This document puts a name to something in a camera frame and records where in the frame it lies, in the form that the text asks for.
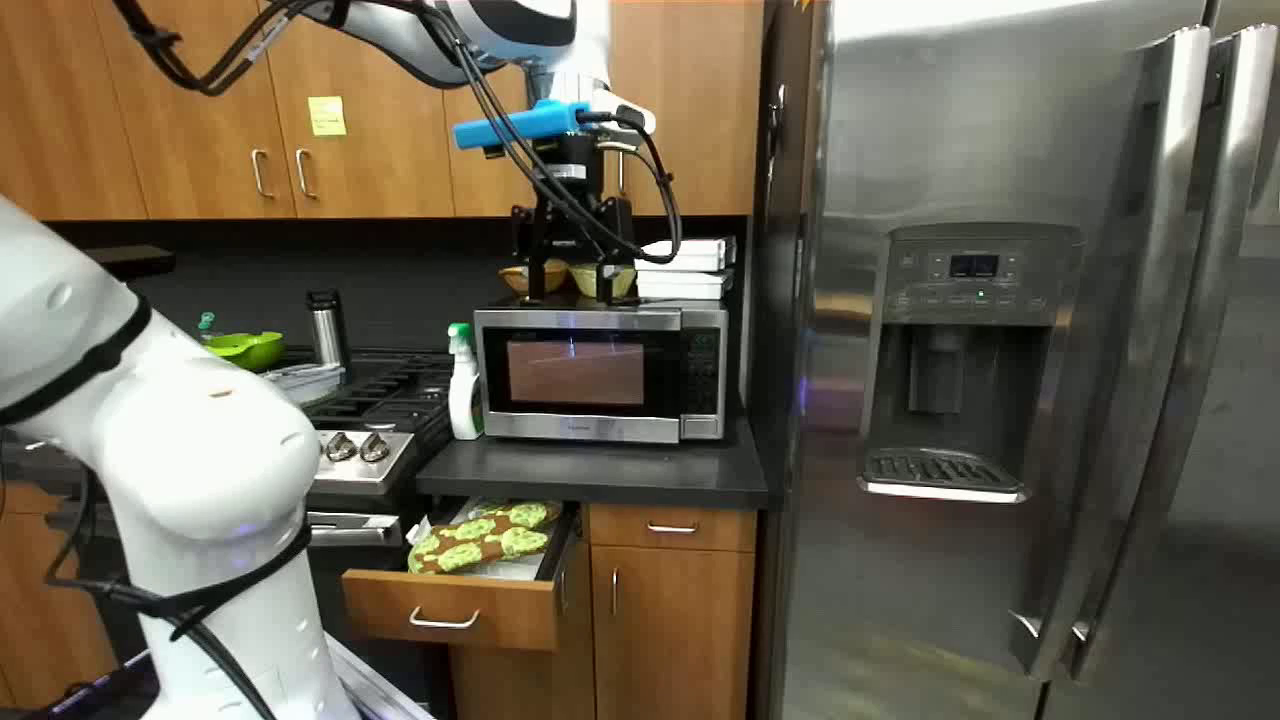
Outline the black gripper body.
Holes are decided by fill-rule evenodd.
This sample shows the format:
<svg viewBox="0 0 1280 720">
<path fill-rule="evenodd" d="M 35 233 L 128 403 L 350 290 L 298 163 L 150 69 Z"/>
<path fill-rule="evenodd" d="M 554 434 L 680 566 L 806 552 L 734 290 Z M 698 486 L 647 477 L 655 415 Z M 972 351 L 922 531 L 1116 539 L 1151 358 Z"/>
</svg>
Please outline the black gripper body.
<svg viewBox="0 0 1280 720">
<path fill-rule="evenodd" d="M 546 260 L 597 262 L 638 238 L 627 202 L 604 191 L 604 153 L 592 134 L 532 138 L 536 202 L 518 238 L 542 238 Z"/>
</svg>

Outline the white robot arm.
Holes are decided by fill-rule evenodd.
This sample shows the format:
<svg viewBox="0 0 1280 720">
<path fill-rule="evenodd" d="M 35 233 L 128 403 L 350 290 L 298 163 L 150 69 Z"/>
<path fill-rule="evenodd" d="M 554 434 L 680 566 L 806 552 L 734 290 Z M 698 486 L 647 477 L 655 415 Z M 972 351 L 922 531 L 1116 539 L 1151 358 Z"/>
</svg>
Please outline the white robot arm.
<svg viewBox="0 0 1280 720">
<path fill-rule="evenodd" d="M 477 90 L 521 64 L 564 109 L 614 99 L 614 0 L 268 0 L 208 69 L 117 0 L 162 73 L 202 97 L 292 25 L 341 29 L 417 81 Z M 266 375 L 212 354 L 75 243 L 0 200 L 0 424 L 90 462 L 162 697 L 146 720 L 361 720 L 315 602 L 304 496 L 322 442 Z"/>
</svg>

